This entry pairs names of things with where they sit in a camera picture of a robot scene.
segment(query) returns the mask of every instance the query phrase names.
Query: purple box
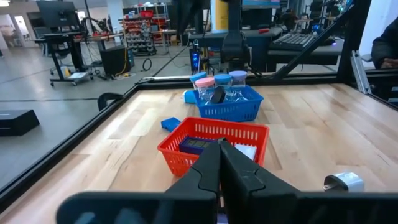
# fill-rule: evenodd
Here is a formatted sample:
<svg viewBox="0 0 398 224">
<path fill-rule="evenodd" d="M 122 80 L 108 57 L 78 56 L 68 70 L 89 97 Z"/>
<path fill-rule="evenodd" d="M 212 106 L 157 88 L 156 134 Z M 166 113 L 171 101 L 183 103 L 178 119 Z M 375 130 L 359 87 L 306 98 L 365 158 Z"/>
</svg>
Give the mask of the purple box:
<svg viewBox="0 0 398 224">
<path fill-rule="evenodd" d="M 216 140 L 193 138 L 190 136 L 185 137 L 180 143 L 180 152 L 186 152 L 190 154 L 200 155 L 204 149 L 206 149 L 210 143 Z"/>
</svg>

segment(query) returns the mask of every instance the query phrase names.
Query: blue plastic basket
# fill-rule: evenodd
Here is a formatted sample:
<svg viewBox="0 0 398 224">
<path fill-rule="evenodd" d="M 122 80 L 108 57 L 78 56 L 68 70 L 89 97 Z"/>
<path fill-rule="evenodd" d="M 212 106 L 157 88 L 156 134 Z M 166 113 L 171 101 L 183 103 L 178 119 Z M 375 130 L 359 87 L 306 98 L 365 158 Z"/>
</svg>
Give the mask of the blue plastic basket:
<svg viewBox="0 0 398 224">
<path fill-rule="evenodd" d="M 250 86 L 242 89 L 247 101 L 225 102 L 215 105 L 204 105 L 199 99 L 198 91 L 194 91 L 196 105 L 202 118 L 220 119 L 224 121 L 252 121 L 256 118 L 261 101 L 264 99 Z"/>
</svg>

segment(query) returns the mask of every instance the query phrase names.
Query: white object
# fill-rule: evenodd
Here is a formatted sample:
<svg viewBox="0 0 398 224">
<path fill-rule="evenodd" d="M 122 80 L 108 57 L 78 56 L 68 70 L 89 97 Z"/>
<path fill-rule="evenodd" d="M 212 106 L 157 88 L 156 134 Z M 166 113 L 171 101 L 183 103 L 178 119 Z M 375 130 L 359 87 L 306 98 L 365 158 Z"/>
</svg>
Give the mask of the white object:
<svg viewBox="0 0 398 224">
<path fill-rule="evenodd" d="M 251 160 L 254 160 L 254 156 L 256 155 L 256 150 L 257 147 L 255 146 L 245 146 L 241 144 L 236 144 L 235 148 L 239 151 L 241 151 L 245 156 L 250 158 Z"/>
<path fill-rule="evenodd" d="M 329 175 L 323 183 L 325 191 L 364 192 L 363 180 L 353 172 Z"/>
<path fill-rule="evenodd" d="M 87 72 L 75 72 L 68 79 L 81 79 L 84 78 L 88 73 Z"/>
</svg>

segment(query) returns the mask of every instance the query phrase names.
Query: person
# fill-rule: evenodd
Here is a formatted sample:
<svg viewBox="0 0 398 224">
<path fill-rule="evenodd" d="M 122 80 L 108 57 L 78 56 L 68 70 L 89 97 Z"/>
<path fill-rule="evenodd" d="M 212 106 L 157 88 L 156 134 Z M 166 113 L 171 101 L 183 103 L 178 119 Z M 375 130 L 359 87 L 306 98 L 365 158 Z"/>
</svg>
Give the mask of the person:
<svg viewBox="0 0 398 224">
<path fill-rule="evenodd" d="M 377 69 L 398 68 L 398 17 L 374 39 L 371 55 Z"/>
</svg>

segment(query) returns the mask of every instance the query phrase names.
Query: gray floor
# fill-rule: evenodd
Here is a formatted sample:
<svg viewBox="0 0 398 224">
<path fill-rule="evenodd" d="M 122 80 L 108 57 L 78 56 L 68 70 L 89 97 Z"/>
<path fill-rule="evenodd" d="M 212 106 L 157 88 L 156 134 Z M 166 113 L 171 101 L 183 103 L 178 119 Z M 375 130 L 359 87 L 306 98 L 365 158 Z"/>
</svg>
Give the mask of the gray floor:
<svg viewBox="0 0 398 224">
<path fill-rule="evenodd" d="M 140 78 L 152 76 L 183 47 L 171 47 L 170 54 L 164 54 L 162 47 L 157 49 L 158 54 L 151 57 L 152 69 L 147 72 L 141 71 L 147 57 L 135 57 L 136 66 L 131 70 L 133 76 L 130 78 L 114 81 L 95 78 L 78 83 L 78 86 L 55 83 L 54 87 L 49 82 L 52 59 L 43 57 L 40 49 L 4 50 L 5 57 L 0 58 L 0 110 L 33 109 L 40 126 L 21 137 L 0 138 L 0 189 L 92 118 L 98 112 L 95 99 L 100 94 L 125 93 Z M 82 52 L 86 63 L 91 62 L 89 53 L 93 60 L 99 58 L 95 44 L 90 45 L 90 51 L 83 45 Z M 70 63 L 71 58 L 63 62 Z M 189 63 L 186 49 L 157 76 L 190 75 Z M 336 66 L 303 67 L 304 72 L 335 69 Z"/>
</svg>

